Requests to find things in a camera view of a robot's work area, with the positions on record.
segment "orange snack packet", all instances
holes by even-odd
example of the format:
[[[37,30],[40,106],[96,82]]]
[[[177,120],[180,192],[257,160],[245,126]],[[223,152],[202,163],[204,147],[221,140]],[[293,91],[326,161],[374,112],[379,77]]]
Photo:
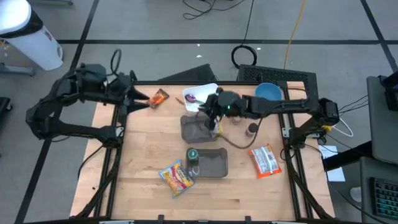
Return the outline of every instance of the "orange snack packet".
[[[270,144],[259,149],[249,150],[258,179],[282,172]]]
[[[147,101],[147,104],[151,108],[156,108],[159,104],[163,103],[163,101],[165,101],[168,97],[170,97],[169,94],[167,94],[164,90],[159,89],[157,90],[156,94]]]

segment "small jar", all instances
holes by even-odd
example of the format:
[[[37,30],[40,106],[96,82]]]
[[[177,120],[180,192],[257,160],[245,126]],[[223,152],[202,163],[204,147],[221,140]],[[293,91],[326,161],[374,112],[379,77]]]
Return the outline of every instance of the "small jar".
[[[246,130],[247,137],[253,137],[255,133],[259,130],[259,126],[256,123],[251,123]]]

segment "wooden tabletop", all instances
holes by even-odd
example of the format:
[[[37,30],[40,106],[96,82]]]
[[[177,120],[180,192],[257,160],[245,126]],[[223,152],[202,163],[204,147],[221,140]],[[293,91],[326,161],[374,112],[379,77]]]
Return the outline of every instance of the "wooden tabletop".
[[[290,88],[303,88],[302,83],[288,84]],[[155,110],[139,110],[128,117],[112,219],[155,220],[158,215],[165,215],[166,220],[244,220],[245,216],[250,215],[255,221],[295,220],[287,168],[279,156],[283,145],[277,115],[270,115],[263,120],[258,137],[250,149],[269,143],[282,173],[257,179],[248,149],[237,149],[222,139],[200,144],[187,144],[182,140],[180,117],[189,112],[184,105],[175,100],[175,97],[182,100],[182,90],[188,87],[191,86],[136,86],[148,96],[162,88],[170,98]],[[221,87],[246,95],[253,95],[255,89],[255,86]],[[289,94],[291,99],[306,97],[305,92],[299,90],[289,90]],[[110,125],[112,115],[113,106],[98,104],[93,126]],[[300,126],[309,117],[308,114],[295,114],[295,124]],[[251,122],[258,121],[243,119],[238,125],[233,125],[225,118],[221,125],[225,136],[244,146],[251,141],[244,134]],[[308,139],[306,143],[318,147],[316,140]],[[100,145],[95,139],[89,140],[85,157]],[[183,160],[185,165],[185,153],[189,147],[227,149],[228,175],[222,179],[197,179],[192,188],[181,196],[172,198],[169,186],[163,183],[158,171],[177,159]],[[71,215],[80,212],[95,193],[94,189],[98,188],[104,152],[105,150],[102,150],[89,160],[81,170]],[[308,189],[326,212],[334,216],[319,152],[310,147],[302,149],[301,152]],[[303,197],[299,188],[297,192],[302,216],[305,217]],[[104,193],[101,214],[105,214],[107,201],[108,191]]]

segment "keyboard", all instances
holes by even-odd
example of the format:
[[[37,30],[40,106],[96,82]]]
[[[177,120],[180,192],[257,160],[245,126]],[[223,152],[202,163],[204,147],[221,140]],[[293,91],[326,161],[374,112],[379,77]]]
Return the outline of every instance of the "keyboard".
[[[398,183],[371,177],[373,214],[398,220]]]

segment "yellow snack bag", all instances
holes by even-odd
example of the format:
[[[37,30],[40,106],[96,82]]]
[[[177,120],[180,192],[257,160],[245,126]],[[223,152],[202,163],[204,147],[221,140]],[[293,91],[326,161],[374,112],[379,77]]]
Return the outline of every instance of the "yellow snack bag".
[[[173,198],[188,190],[195,183],[182,167],[181,159],[177,159],[177,161],[175,161],[171,166],[159,171],[159,175],[172,189]]]

